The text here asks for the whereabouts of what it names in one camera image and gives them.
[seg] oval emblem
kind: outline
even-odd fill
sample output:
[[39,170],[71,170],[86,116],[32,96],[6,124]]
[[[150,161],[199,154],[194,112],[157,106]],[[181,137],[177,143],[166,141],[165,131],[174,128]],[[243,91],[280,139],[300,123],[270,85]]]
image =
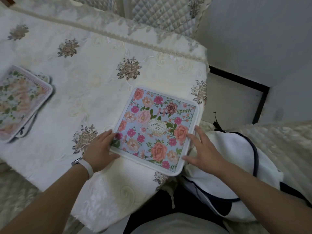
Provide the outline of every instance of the oval emblem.
[[156,132],[158,134],[163,134],[166,132],[167,125],[165,122],[156,120],[156,119],[150,119],[147,122],[147,129],[150,131]]

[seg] forearm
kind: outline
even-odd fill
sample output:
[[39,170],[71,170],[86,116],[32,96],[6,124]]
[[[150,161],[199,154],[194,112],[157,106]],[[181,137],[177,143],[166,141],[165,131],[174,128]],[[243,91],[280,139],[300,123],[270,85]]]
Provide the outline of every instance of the forearm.
[[82,165],[73,166],[3,228],[0,234],[62,233],[88,177],[88,171]]
[[312,209],[226,162],[216,176],[231,188],[271,234],[312,230]]

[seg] black baseboard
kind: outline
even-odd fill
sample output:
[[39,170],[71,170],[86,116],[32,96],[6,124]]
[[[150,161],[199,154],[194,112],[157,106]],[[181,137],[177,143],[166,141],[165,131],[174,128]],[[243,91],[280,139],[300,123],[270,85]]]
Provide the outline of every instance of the black baseboard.
[[258,91],[262,92],[262,96],[261,96],[260,102],[259,102],[257,110],[255,112],[255,116],[254,116],[254,118],[252,120],[252,124],[257,123],[259,121],[259,118],[260,118],[260,115],[261,115],[264,103],[266,102],[266,98],[268,96],[270,87],[262,85],[262,84],[259,84],[257,82],[254,82],[254,81],[250,80],[250,79],[246,79],[246,78],[240,77],[238,75],[226,72],[224,70],[220,70],[220,69],[215,68],[213,66],[209,66],[209,68],[210,68],[210,73],[212,73],[212,74],[221,76],[223,78],[229,79],[229,80],[234,81],[236,83],[248,86],[250,88],[253,88],[255,90],[258,90]]

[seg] black pants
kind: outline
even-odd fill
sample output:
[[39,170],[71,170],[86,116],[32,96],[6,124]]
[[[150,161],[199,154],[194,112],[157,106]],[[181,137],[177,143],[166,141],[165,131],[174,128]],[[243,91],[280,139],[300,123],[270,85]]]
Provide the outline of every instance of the black pants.
[[171,197],[166,191],[158,191],[142,208],[130,215],[123,234],[130,234],[140,225],[172,213],[185,213],[214,222],[226,229],[220,216],[181,185],[178,185],[174,191],[174,205],[173,209]]

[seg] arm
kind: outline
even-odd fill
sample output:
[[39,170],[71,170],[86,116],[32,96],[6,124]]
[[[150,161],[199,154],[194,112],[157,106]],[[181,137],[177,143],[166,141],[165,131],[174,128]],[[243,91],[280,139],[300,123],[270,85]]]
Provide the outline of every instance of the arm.
[[[115,133],[105,131],[89,144],[83,159],[94,172],[104,169],[118,154],[109,154]],[[62,233],[76,198],[89,179],[84,166],[77,164],[53,183],[41,196],[15,217],[0,234]]]
[[197,157],[184,156],[185,161],[223,181],[269,233],[311,232],[312,209],[227,162],[198,126],[196,131],[200,140],[192,134],[188,136],[196,146]]

